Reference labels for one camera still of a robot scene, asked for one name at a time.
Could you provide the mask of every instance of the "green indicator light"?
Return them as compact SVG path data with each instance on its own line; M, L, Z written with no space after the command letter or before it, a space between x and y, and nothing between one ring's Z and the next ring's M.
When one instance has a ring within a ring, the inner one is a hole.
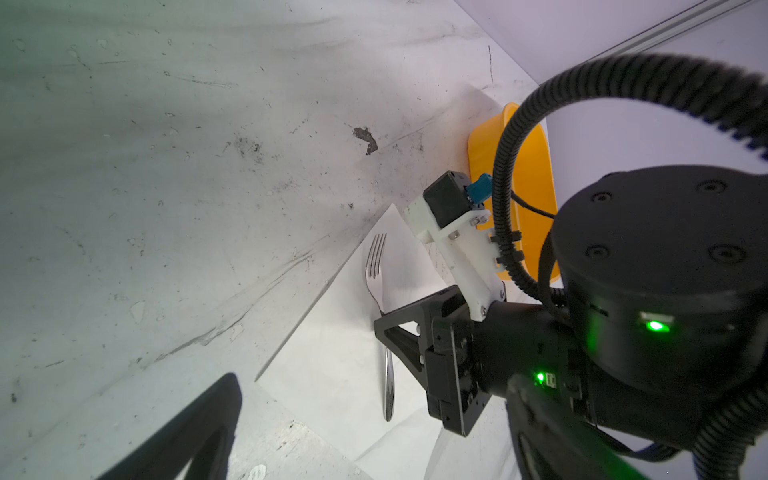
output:
M667 325L664 325L662 322L648 322L645 324L646 328L648 328L651 332L669 332L670 327Z

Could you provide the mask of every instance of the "cable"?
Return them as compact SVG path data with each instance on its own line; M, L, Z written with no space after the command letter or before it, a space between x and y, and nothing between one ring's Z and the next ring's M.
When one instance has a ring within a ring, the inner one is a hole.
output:
M768 430L768 380L741 389L701 422L692 450L699 480L737 480L746 449Z
M638 460L643 460L645 462L665 462L680 453L680 449L658 442L651 443L644 449L635 452L612 435L600 430L597 426L592 425L591 423L583 423L582 425L598 434L600 440L602 440L608 448L625 457L637 458Z
M528 202L526 202L522 198L518 197L518 195L515 193L514 190L510 190L509 194L512 197L512 200L514 200L517 205L520 205L521 207L525 208L526 210L530 210L534 214L539 214L539 215L542 215L543 217L553 218L554 219L554 215L553 214L550 214L549 212L545 212L543 210L539 210L536 207L533 207Z
M591 98L631 98L675 108L716 124L737 140L749 137L754 150L768 145L768 87L758 74L682 55L621 55L589 61L540 85L507 123L493 165L493 220L509 276L539 300L538 284L519 260L510 224L511 182L520 147L547 115ZM768 151L763 152L768 159ZM566 304L563 289L551 289L555 305Z

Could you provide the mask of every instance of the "fork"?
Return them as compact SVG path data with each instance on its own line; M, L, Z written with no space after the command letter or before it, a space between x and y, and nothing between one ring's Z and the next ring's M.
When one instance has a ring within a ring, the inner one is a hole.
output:
M384 315L384 282L382 280L382 253L386 233L377 233L373 236L371 250L366 261L366 285L371 296L379 305L379 313ZM392 411L395 407L395 372L392 368L392 352L384 347L384 419L392 420Z

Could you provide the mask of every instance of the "white table surface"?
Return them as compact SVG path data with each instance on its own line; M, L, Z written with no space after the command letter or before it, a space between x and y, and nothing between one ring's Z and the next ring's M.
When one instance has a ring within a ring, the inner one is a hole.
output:
M0 478L98 476L228 371L230 478L365 478L253 381L532 80L450 0L8 0L0 24Z

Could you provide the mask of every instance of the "white paper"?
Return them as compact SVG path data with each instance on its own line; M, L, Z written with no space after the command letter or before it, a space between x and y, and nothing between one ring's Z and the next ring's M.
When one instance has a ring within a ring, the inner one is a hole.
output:
M392 421L383 415L383 347L373 334L379 309L363 272L376 233L387 233L382 257L385 311L446 287L423 245L390 206L259 384L343 455L360 461L373 478L394 478L393 472L397 478L424 478L442 426L425 410L414 415L425 408L425 392L397 357Z

